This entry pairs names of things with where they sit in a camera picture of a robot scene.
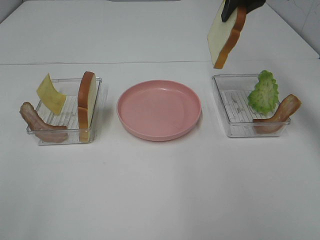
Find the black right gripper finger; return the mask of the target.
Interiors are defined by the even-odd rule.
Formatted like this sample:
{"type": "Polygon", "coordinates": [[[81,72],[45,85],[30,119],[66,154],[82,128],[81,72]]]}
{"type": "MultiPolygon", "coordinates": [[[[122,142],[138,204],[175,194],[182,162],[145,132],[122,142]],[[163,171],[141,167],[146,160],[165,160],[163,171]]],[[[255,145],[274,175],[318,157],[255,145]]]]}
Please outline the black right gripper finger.
{"type": "Polygon", "coordinates": [[[265,0],[240,0],[239,5],[244,6],[247,12],[260,8],[265,4],[265,0]]]}
{"type": "Polygon", "coordinates": [[[222,22],[226,22],[233,11],[238,7],[239,1],[238,0],[225,0],[224,6],[221,13],[221,20],[222,22]]]}

